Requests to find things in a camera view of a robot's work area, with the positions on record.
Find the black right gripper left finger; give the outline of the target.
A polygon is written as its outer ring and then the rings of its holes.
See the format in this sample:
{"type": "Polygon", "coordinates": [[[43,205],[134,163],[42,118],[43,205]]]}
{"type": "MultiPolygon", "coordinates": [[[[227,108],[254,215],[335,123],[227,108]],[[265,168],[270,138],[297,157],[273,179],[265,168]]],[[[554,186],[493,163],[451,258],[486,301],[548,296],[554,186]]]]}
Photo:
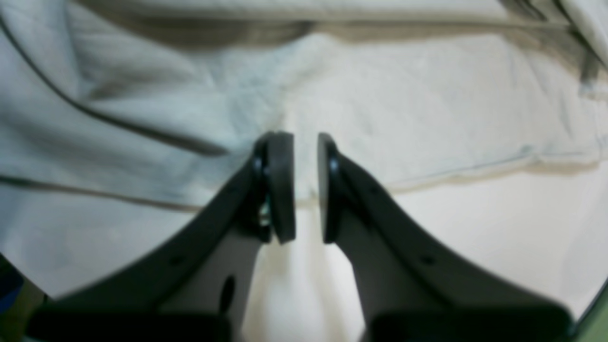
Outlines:
{"type": "Polygon", "coordinates": [[[28,342],[239,342],[258,252],[296,237],[295,137],[269,132],[192,221],[125,269],[37,309],[28,342]]]}

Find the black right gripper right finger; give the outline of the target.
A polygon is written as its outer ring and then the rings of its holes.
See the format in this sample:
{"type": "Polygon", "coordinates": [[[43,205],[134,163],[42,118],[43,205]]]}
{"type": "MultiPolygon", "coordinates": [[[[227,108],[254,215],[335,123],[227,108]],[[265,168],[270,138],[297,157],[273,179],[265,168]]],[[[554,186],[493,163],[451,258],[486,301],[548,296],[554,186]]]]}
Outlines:
{"type": "Polygon", "coordinates": [[[318,136],[323,239],[348,258],[365,342],[558,342],[563,305],[469,262],[406,214],[360,165],[318,136]]]}

